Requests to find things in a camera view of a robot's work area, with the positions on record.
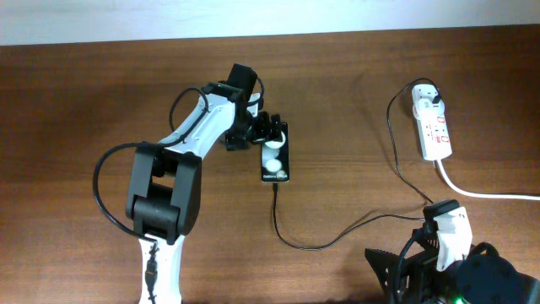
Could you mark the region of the black smartphone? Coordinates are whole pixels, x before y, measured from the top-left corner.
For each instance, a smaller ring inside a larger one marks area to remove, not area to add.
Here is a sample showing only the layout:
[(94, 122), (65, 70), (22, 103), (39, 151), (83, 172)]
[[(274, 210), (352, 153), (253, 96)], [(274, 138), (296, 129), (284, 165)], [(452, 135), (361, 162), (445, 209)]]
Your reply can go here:
[(290, 180), (289, 126), (286, 122), (281, 123), (280, 141), (270, 141), (262, 145), (261, 180), (272, 183)]

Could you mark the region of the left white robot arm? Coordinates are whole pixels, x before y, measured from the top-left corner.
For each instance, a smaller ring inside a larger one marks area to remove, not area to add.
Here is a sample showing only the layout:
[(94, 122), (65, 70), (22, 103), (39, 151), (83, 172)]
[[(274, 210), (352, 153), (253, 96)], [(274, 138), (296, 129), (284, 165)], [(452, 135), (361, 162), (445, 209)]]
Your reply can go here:
[(226, 80), (198, 90), (196, 107), (156, 145), (136, 149), (126, 214), (143, 255), (142, 303), (179, 303), (181, 251), (200, 209), (203, 159), (219, 138), (228, 151), (281, 148), (285, 124), (261, 111), (257, 73), (236, 63)]

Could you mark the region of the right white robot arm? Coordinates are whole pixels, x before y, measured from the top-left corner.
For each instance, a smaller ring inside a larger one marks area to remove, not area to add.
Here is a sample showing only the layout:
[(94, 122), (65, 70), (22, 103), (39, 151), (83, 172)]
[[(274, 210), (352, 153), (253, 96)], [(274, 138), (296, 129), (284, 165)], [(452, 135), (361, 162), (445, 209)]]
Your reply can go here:
[(518, 272), (487, 242), (471, 247), (467, 258), (442, 272), (435, 268), (435, 247), (405, 258), (397, 290), (393, 290), (392, 275), (399, 256), (371, 248), (364, 256), (389, 303), (539, 304), (539, 280)]

